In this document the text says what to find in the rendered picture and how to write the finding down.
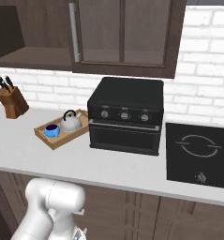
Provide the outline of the wooden tray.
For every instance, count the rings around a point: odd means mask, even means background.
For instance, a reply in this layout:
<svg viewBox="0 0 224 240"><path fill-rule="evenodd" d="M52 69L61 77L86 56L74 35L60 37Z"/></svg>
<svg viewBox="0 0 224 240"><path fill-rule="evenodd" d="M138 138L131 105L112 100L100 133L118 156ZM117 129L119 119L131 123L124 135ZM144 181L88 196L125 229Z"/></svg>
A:
<svg viewBox="0 0 224 240"><path fill-rule="evenodd" d="M76 113L81 113L81 121L82 121L82 127L75 132L71 133L65 133L63 131L60 131L58 137L47 137L44 133L44 129L49 124L56 124L58 127L61 126L61 120L62 116L59 118L53 119L51 122L48 122L44 125L41 125L39 127L35 127L34 131L35 134L44 141L52 150L69 143L70 141L73 141L74 139L82 136L84 133L86 133L89 130L88 127L88 112L85 110L78 109L76 110Z"/></svg>

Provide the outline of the blue mug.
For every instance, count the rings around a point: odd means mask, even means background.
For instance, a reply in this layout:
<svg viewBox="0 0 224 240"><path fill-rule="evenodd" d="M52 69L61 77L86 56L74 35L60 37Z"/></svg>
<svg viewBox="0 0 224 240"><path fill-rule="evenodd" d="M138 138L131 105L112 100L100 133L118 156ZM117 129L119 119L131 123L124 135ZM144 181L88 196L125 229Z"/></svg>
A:
<svg viewBox="0 0 224 240"><path fill-rule="evenodd" d="M58 137L60 134L60 127L56 124L49 124L44 128L44 134L49 138Z"/></svg>

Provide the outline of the dark wood cabinet door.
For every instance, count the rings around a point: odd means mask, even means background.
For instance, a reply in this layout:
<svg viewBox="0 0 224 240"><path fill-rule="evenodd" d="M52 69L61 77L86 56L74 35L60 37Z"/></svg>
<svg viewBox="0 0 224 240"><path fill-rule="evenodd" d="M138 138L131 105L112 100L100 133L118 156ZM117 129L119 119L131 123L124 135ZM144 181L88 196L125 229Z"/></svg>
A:
<svg viewBox="0 0 224 240"><path fill-rule="evenodd" d="M172 79L187 0L67 0L76 4L75 73Z"/></svg>

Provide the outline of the dark wood open cabinet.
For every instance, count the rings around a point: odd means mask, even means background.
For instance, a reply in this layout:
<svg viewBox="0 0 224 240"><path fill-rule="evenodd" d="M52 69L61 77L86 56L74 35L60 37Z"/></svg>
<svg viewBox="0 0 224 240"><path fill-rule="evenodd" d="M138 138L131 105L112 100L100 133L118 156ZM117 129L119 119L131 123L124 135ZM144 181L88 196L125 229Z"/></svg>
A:
<svg viewBox="0 0 224 240"><path fill-rule="evenodd" d="M70 70L67 0L0 0L0 68Z"/></svg>

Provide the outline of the black toaster oven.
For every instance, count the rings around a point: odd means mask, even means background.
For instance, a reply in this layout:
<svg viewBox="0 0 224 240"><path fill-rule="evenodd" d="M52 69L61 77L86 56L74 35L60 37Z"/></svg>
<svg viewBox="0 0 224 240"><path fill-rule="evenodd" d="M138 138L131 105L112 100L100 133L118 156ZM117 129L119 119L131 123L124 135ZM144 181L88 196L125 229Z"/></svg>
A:
<svg viewBox="0 0 224 240"><path fill-rule="evenodd" d="M156 156L163 86L161 80L104 77L87 102L90 146Z"/></svg>

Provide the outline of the black hob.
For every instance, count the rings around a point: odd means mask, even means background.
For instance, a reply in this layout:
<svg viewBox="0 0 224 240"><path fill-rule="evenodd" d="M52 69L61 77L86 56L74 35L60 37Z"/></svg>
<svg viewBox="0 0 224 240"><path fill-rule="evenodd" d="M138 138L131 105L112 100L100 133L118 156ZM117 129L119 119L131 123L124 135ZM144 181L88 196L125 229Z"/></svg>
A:
<svg viewBox="0 0 224 240"><path fill-rule="evenodd" d="M224 188L224 127L167 123L167 179ZM206 182L197 180L199 173Z"/></svg>

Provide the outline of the dark wood base cupboards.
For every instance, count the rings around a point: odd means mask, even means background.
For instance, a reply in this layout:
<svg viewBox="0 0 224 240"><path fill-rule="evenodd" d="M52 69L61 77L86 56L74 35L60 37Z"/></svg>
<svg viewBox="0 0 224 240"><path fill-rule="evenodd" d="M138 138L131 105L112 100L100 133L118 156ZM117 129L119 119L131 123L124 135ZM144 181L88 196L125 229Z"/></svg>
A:
<svg viewBox="0 0 224 240"><path fill-rule="evenodd" d="M0 240L10 240L26 212L29 175L0 171ZM87 240L224 240L224 206L85 185L75 221Z"/></svg>

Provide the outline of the wooden knife block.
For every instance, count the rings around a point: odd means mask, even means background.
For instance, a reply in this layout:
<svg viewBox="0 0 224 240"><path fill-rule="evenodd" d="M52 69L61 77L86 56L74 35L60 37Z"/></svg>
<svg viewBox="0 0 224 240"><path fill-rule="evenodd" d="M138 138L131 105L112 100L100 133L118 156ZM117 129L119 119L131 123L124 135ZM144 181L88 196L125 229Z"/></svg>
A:
<svg viewBox="0 0 224 240"><path fill-rule="evenodd" d="M0 102L5 107L6 118L17 119L29 110L20 89L6 76L0 77Z"/></svg>

